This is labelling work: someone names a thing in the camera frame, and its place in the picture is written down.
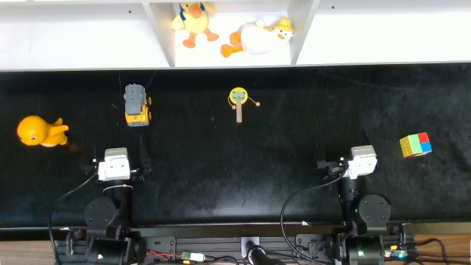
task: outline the black table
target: black table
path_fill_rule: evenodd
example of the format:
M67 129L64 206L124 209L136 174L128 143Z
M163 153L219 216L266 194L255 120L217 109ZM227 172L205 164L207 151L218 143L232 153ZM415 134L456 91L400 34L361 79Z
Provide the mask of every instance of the black table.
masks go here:
M81 163L127 147L139 163L139 135L154 174L134 188L135 227L160 224L278 222L289 194L322 182L316 149L348 155L370 142L376 172L364 181L393 204L392 222L471 219L471 67L468 64L157 71L152 128L124 120L124 86L154 71L0 74L0 227L45 227L52 201L86 176ZM260 101L236 123L227 103L241 86ZM23 117L59 117L68 146L27 147ZM404 159L399 139L427 132L433 152ZM88 184L57 208L56 225L84 225L100 196ZM338 223L335 192L296 198L287 221Z

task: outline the white plush duck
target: white plush duck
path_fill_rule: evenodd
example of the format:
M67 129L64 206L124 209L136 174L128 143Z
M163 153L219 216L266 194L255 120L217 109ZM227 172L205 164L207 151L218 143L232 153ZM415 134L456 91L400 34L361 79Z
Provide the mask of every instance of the white plush duck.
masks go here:
M285 46L291 37L294 29L288 18L281 18L274 27L267 27L263 19L259 19L256 24L247 24L240 31L230 35L230 44L221 47L221 54L229 57L235 52L246 52L248 54L263 54L271 52Z

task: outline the orange beak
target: orange beak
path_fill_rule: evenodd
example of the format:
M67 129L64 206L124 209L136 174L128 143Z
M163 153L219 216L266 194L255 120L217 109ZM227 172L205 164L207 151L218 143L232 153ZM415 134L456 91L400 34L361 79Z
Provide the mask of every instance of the orange beak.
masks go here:
M199 4L192 4L190 8L188 8L188 11L194 18L199 18L201 16L201 8L199 7Z

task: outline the wooden handle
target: wooden handle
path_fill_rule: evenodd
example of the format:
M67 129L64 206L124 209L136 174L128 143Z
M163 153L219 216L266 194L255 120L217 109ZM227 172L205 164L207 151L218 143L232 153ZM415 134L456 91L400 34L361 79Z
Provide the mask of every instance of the wooden handle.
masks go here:
M242 122L242 103L240 102L235 105L235 119L238 123Z

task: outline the yellow hat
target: yellow hat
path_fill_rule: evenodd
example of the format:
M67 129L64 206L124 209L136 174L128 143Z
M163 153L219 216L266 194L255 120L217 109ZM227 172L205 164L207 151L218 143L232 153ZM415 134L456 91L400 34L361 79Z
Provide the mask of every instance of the yellow hat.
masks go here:
M294 31L293 27L291 26L291 20L289 18L282 17L278 25L274 26L275 29L281 29L284 31Z

